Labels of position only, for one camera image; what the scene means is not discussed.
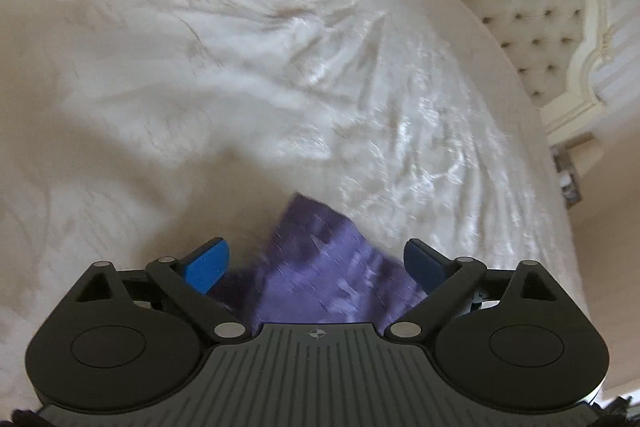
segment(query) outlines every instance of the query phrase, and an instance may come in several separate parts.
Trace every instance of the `wrinkled fabric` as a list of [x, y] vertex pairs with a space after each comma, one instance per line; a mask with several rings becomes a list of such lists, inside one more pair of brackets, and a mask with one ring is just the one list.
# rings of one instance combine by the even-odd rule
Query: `wrinkled fabric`
[[0, 0], [0, 92], [0, 416], [90, 263], [222, 236], [245, 266], [296, 192], [584, 305], [538, 114], [460, 0]]
[[371, 323], [382, 333], [426, 294], [347, 217], [298, 194], [255, 267], [209, 295], [257, 331], [264, 323]]

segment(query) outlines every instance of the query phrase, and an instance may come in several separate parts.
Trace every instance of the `white bedsheet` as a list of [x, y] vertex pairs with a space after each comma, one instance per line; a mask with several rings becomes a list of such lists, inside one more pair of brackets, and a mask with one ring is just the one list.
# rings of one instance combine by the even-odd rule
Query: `white bedsheet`
[[294, 191], [584, 307], [538, 116], [457, 0], [0, 0], [0, 82], [0, 416], [89, 263], [215, 235], [242, 263]]

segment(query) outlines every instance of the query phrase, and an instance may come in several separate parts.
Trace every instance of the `metal pivot screw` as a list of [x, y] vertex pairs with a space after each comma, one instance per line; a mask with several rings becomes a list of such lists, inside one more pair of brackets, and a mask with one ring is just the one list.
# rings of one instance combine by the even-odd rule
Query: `metal pivot screw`
[[390, 328], [391, 333], [400, 339], [410, 339], [422, 333], [422, 328], [412, 322], [396, 322]]
[[223, 322], [218, 324], [213, 332], [223, 339], [234, 339], [244, 335], [246, 328], [237, 322]]

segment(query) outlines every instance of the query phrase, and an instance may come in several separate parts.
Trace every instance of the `purple fabric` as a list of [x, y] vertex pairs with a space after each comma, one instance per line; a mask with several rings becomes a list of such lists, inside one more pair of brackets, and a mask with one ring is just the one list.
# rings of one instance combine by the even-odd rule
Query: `purple fabric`
[[301, 195], [260, 261], [226, 273], [209, 295], [252, 331], [263, 323], [366, 322], [382, 332], [426, 297], [349, 219]]

